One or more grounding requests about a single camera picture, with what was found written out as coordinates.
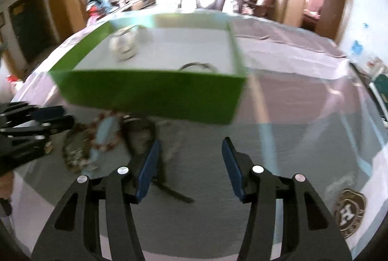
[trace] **light blue object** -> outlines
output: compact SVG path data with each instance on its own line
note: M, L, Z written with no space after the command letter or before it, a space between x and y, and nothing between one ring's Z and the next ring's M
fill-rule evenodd
M361 55L363 50L364 50L363 45L357 40L354 40L352 45L352 55Z
M113 116L106 118L103 120L100 125L97 128L97 133L96 133L96 143L98 144L105 144L106 143L106 138L108 137L109 133L114 131L115 127L115 118ZM96 162L102 152L96 150L96 149L90 149L90 160L92 162ZM82 174L85 174L89 177L92 177L93 173L88 171L88 170L82 170Z

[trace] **door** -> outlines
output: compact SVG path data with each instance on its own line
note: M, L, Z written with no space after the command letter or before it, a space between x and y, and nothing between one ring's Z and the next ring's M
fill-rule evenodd
M9 7L12 27L27 63L52 45L46 11L39 0L19 0Z

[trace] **red object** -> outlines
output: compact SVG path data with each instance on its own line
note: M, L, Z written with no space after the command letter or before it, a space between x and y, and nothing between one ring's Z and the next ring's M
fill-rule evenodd
M8 75L7 76L7 82L12 83L18 81L19 78L17 78L15 75Z

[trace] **badge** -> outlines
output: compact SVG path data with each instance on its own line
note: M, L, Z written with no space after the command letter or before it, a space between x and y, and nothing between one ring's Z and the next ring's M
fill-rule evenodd
M350 189L342 191L336 205L335 220L345 239L360 227L365 207L366 199L363 194Z

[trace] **bracelet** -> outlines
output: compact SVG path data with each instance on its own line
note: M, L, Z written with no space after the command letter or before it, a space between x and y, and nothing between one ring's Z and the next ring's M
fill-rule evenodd
M191 66L200 66L202 68L205 68L207 70L211 70L213 73L216 73L217 72L217 68L215 66L213 66L212 64L209 64L209 63L199 63L199 62L192 62L192 63L187 63L187 64L184 64L183 66L181 66L179 68L179 70L185 70Z

